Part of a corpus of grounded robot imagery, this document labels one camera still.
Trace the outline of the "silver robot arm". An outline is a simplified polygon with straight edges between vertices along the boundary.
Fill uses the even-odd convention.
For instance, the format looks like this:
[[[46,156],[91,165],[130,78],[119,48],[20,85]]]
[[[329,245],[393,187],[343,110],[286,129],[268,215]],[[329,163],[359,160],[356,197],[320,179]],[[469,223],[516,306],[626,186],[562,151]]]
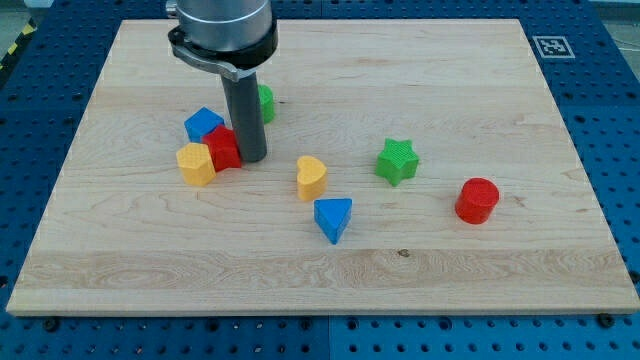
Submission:
[[[239,153],[245,162],[267,154],[257,68],[278,46],[278,23],[269,0],[175,0],[167,15],[175,57],[221,77]]]

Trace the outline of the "black clamp flange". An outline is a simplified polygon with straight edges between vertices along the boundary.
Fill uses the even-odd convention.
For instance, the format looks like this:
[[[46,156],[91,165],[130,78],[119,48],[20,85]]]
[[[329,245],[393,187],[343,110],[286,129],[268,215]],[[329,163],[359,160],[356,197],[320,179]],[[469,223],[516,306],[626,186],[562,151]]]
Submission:
[[[248,47],[233,51],[203,48],[190,41],[180,26],[171,29],[167,36],[173,55],[184,63],[238,82],[275,53],[278,46],[278,23],[273,19],[261,39]]]

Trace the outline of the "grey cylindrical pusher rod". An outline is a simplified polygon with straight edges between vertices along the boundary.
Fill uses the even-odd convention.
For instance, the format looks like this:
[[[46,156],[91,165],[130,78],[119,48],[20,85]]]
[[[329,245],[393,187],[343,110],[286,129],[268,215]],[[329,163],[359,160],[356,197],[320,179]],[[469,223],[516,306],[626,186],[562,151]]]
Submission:
[[[267,142],[256,74],[221,81],[241,159],[259,162],[267,155]]]

